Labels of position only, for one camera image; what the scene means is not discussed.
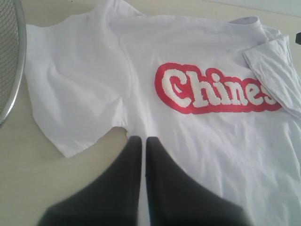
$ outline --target metal rim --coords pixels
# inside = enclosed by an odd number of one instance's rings
[[[7,103],[3,108],[2,113],[0,114],[0,127],[7,119],[9,113],[11,112],[15,104],[16,97],[20,88],[21,80],[23,77],[23,70],[24,70],[25,56],[26,56],[26,24],[25,24],[23,8],[20,0],[13,0],[13,2],[15,5],[17,24],[18,24],[19,55],[17,61],[15,80],[12,86],[12,90],[9,95]]]

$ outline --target white table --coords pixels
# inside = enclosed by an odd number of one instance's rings
[[[289,34],[295,67],[301,75],[301,18],[223,5],[202,0],[129,0],[148,15],[176,14],[230,21],[257,15],[263,24]],[[98,0],[22,0],[28,24],[48,26],[72,14],[90,11]],[[33,226],[50,205],[77,192],[99,176],[127,141],[125,130],[114,128],[94,146],[64,158],[32,118],[26,80],[16,105],[0,129],[0,225]]]

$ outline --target t-shirt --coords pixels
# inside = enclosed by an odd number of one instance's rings
[[[104,0],[27,33],[33,116],[66,157],[114,126],[156,136],[256,226],[300,224],[301,80],[280,31],[255,16],[146,16]],[[142,176],[139,225],[149,224]]]

